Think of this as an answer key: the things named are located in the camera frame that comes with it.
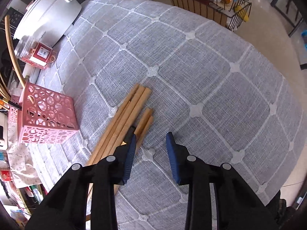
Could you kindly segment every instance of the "yellow object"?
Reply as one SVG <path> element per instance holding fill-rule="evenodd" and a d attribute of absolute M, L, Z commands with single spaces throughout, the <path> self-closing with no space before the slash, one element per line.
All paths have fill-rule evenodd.
<path fill-rule="evenodd" d="M 242 9 L 241 6 L 236 6 L 234 7 L 234 11 L 237 13 L 240 9 Z M 238 16 L 245 22 L 248 22 L 249 18 L 248 18 L 248 13 L 246 11 L 245 15 L 244 15 L 244 11 L 241 10 L 239 13 L 238 13 Z"/>

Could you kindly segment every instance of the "beige floor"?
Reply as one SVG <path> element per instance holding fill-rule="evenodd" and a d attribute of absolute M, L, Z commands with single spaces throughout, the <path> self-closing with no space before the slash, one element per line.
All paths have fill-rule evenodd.
<path fill-rule="evenodd" d="M 154 0 L 171 4 L 171 0 Z M 307 110 L 305 79 L 307 70 L 300 70 L 296 47 L 288 37 L 291 27 L 285 19 L 270 6 L 271 0 L 252 0 L 250 20 L 243 23 L 235 33 L 252 43 L 259 52 L 267 57 L 285 76 L 304 110 Z M 297 162 L 292 174 L 281 188 L 281 197 L 290 206 L 307 174 L 307 145 Z"/>

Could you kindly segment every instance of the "pink basket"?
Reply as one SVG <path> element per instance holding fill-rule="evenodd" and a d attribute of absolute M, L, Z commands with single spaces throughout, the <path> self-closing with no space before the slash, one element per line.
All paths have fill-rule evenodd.
<path fill-rule="evenodd" d="M 27 82 L 19 104 L 20 143 L 61 144 L 79 130 L 71 97 Z"/>
<path fill-rule="evenodd" d="M 14 103 L 18 103 L 19 97 L 12 95 L 11 101 L 14 102 Z M 8 115 L 9 123 L 17 123 L 17 113 L 18 113 L 18 110 L 16 108 L 14 108 L 13 106 L 10 106 L 10 111 L 9 111 L 9 115 Z"/>

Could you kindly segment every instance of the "silver rivet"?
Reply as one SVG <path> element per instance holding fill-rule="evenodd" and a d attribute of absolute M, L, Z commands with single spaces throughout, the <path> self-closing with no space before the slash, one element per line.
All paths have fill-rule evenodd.
<path fill-rule="evenodd" d="M 115 156 L 108 156 L 107 158 L 106 158 L 106 160 L 108 161 L 108 162 L 113 162 L 113 161 L 115 161 Z"/>
<path fill-rule="evenodd" d="M 224 163 L 222 166 L 225 170 L 230 170 L 231 169 L 231 165 L 229 163 Z"/>
<path fill-rule="evenodd" d="M 192 155 L 189 155 L 187 157 L 187 160 L 190 161 L 190 162 L 195 162 L 196 161 L 196 157 L 192 156 Z"/>
<path fill-rule="evenodd" d="M 78 164 L 78 163 L 75 163 L 75 164 L 72 166 L 72 170 L 78 170 L 79 168 L 81 168 L 81 165 Z"/>

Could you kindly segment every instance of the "red label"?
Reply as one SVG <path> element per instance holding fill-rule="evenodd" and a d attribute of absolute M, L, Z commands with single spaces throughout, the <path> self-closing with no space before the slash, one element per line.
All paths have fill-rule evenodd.
<path fill-rule="evenodd" d="M 1 180 L 4 182 L 9 182 L 12 180 L 11 174 L 9 170 L 1 170 L 0 171 Z"/>
<path fill-rule="evenodd" d="M 47 62 L 49 56 L 51 55 L 51 52 L 52 52 L 52 48 L 47 47 L 46 45 L 39 42 L 35 49 L 33 57 L 43 62 Z"/>

